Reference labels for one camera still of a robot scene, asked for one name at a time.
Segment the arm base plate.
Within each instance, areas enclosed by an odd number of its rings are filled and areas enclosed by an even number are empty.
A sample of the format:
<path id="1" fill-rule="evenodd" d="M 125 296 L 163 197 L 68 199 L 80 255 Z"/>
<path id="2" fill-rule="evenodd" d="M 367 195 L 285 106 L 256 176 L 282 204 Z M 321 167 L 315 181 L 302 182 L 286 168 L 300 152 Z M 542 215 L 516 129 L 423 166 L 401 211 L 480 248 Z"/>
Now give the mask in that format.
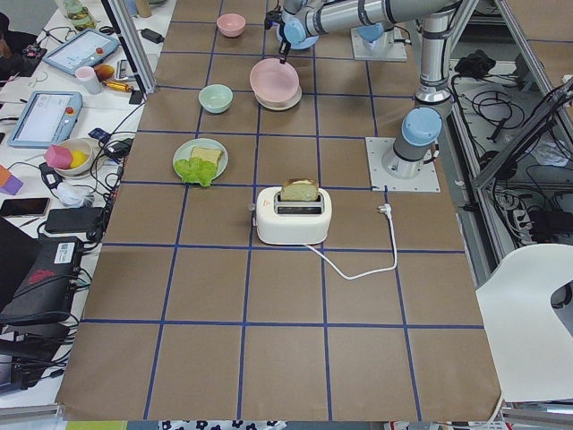
<path id="1" fill-rule="evenodd" d="M 428 150 L 421 160 L 402 160 L 394 151 L 394 138 L 366 137 L 366 153 L 373 191 L 439 193 L 435 164 Z"/>
<path id="2" fill-rule="evenodd" d="M 394 47 L 370 47 L 356 31 L 351 29 L 351 39 L 355 60 L 405 62 L 407 60 L 406 44 L 397 43 Z"/>

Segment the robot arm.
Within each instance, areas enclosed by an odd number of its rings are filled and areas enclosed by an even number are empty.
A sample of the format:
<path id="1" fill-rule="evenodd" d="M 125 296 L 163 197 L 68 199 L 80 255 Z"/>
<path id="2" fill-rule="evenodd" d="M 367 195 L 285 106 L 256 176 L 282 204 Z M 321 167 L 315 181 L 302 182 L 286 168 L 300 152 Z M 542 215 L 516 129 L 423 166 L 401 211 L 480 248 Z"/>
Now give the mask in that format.
<path id="1" fill-rule="evenodd" d="M 310 37 L 338 30 L 393 30 L 401 22 L 420 20 L 421 59 L 415 107 L 381 158 L 388 174 L 410 179 L 418 175 L 424 157 L 440 135 L 451 110 L 448 89 L 451 36 L 462 1 L 279 1 L 267 12 L 265 27 L 279 26 L 279 54 L 285 62 L 290 48 Z"/>
<path id="2" fill-rule="evenodd" d="M 397 43 L 410 44 L 408 38 L 403 38 L 400 29 L 395 26 L 385 28 L 381 23 L 370 26 L 362 26 L 356 29 L 359 37 L 364 40 L 370 47 L 391 48 Z"/>

